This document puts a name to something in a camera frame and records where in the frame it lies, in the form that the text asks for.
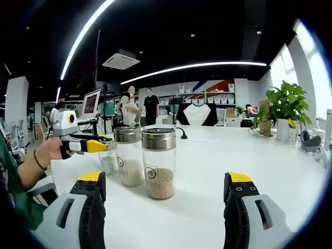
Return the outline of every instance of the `bracelet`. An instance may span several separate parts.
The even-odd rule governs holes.
[[[34,150],[33,151],[33,156],[34,156],[34,158],[35,158],[35,160],[36,160],[36,163],[38,164],[38,166],[42,169],[42,170],[47,170],[47,167],[46,168],[43,168],[41,165],[40,165],[40,163],[38,162],[38,160],[37,160],[37,157],[36,157],[36,150]]]

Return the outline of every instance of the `man in black shirt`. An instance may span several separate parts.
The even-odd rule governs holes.
[[[151,88],[146,89],[147,97],[144,100],[145,106],[145,121],[146,125],[154,125],[156,123],[156,118],[159,115],[159,100],[158,97],[152,95]]]

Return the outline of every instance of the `black ceiling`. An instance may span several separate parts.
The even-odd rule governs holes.
[[[98,30],[101,30],[98,80],[120,83],[193,63],[242,60],[269,64],[294,35],[292,27],[297,17],[293,6],[284,0],[116,0],[86,34],[65,79],[60,81],[76,37],[103,2],[21,0],[1,7],[1,19],[6,20],[1,23],[4,36],[0,41],[1,96],[5,94],[8,78],[24,75],[30,83],[30,103],[54,101],[58,86],[60,97],[91,91]],[[262,34],[256,33],[255,25]],[[125,71],[102,67],[117,49],[135,53],[141,62]],[[133,85],[140,88],[242,77],[259,80],[267,70],[268,67],[256,66],[193,68],[148,77],[134,81]]]

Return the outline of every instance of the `glass jar with white powder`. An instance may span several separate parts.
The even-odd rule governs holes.
[[[102,169],[106,175],[113,175],[118,172],[118,164],[114,149],[114,140],[107,145],[107,150],[98,152]]]
[[[143,184],[144,168],[140,128],[115,128],[114,141],[122,184],[127,187],[137,187]]]
[[[148,196],[153,199],[172,197],[175,193],[175,130],[143,130],[142,148]]]

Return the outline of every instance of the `potted plant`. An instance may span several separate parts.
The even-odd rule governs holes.
[[[244,108],[242,106],[234,107],[234,109],[237,111],[238,116],[242,115],[244,112]]]
[[[280,89],[272,88],[273,90],[266,91],[270,104],[269,111],[266,114],[264,108],[259,109],[258,117],[254,119],[253,128],[258,127],[258,124],[264,122],[264,120],[271,120],[273,125],[277,123],[276,138],[287,142],[290,133],[289,119],[297,121],[301,127],[312,123],[304,113],[304,110],[309,110],[309,106],[305,102],[305,94],[307,93],[301,86],[291,85],[285,81],[283,81]]]

